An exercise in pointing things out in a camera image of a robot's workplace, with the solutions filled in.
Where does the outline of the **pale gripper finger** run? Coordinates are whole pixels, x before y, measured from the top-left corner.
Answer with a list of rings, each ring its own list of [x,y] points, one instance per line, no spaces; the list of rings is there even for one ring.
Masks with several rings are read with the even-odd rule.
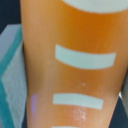
[[[0,128],[22,128],[27,98],[22,25],[0,35]]]

